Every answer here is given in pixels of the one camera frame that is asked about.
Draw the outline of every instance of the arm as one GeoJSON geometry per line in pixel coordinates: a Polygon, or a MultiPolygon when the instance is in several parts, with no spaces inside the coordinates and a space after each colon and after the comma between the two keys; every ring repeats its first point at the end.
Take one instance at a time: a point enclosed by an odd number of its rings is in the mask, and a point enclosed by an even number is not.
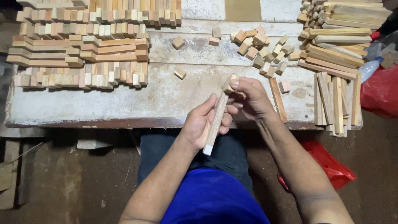
{"type": "MultiPolygon", "coordinates": [[[[216,106],[217,99],[213,93],[189,112],[171,148],[131,196],[120,224],[158,223],[162,220],[194,156],[205,145],[216,106]]],[[[234,106],[226,107],[219,133],[228,132],[231,114],[236,113],[238,109],[234,106]]]]}
{"type": "Polygon", "coordinates": [[[256,121],[283,178],[295,197],[304,223],[353,223],[339,195],[318,163],[298,143],[272,108],[256,79],[231,80],[245,99],[234,105],[256,121]]]}

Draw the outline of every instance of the plastic bottle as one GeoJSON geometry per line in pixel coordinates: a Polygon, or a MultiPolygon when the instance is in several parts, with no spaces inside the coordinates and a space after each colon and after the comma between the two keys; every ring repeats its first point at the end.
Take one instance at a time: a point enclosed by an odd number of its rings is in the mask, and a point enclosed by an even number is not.
{"type": "Polygon", "coordinates": [[[359,68],[361,71],[361,84],[373,75],[380,63],[383,61],[384,58],[376,57],[374,61],[366,62],[362,67],[359,68]]]}

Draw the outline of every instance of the white wooden table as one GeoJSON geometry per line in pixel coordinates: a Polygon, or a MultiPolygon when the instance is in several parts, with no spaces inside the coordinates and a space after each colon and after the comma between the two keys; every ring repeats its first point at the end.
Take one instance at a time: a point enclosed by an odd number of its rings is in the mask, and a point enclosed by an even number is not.
{"type": "MultiPolygon", "coordinates": [[[[262,25],[271,38],[272,50],[288,35],[286,44],[299,48],[302,24],[296,22],[299,0],[261,0],[263,22],[226,22],[225,1],[182,0],[182,25],[176,29],[149,28],[150,48],[148,86],[140,90],[120,85],[113,90],[46,89],[23,90],[11,87],[7,99],[6,125],[12,127],[137,128],[182,127],[187,113],[204,102],[231,74],[259,79],[272,97],[268,79],[252,67],[252,61],[237,53],[229,34],[262,25]],[[222,30],[220,46],[208,45],[211,28],[222,30]],[[179,51],[172,40],[181,36],[185,46],[179,51]],[[187,76],[180,80],[174,67],[181,66],[187,76]]],[[[292,90],[282,94],[289,122],[295,130],[322,129],[314,125],[314,71],[289,62],[286,71],[275,74],[278,82],[290,81],[292,90]]],[[[232,126],[248,122],[237,116],[232,126]]]]}

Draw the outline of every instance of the hand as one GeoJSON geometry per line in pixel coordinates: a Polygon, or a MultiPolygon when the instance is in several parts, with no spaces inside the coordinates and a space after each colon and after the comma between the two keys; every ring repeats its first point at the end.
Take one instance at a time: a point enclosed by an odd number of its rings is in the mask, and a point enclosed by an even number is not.
{"type": "MultiPolygon", "coordinates": [[[[196,152],[199,152],[205,146],[217,103],[218,98],[215,93],[212,93],[204,103],[191,110],[187,115],[178,137],[188,142],[196,152]]],[[[219,134],[223,135],[229,131],[228,126],[232,122],[231,114],[237,113],[238,109],[235,106],[227,105],[225,107],[219,134]]]]}
{"type": "Polygon", "coordinates": [[[234,98],[232,105],[241,108],[247,119],[256,121],[275,113],[267,92],[259,80],[239,77],[232,79],[230,86],[235,90],[230,94],[230,98],[234,98]]]}

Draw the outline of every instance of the man's left hand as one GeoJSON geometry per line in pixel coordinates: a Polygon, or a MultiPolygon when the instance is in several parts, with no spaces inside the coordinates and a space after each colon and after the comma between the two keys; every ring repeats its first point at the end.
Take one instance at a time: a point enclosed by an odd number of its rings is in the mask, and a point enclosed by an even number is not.
{"type": "MultiPolygon", "coordinates": [[[[189,143],[196,153],[205,146],[206,138],[209,134],[211,123],[214,119],[215,108],[217,107],[218,98],[215,93],[201,105],[191,110],[185,120],[179,137],[181,140],[189,143]]],[[[233,105],[225,107],[221,120],[220,134],[226,134],[229,131],[229,124],[232,122],[231,114],[237,114],[238,109],[233,105]]]]}

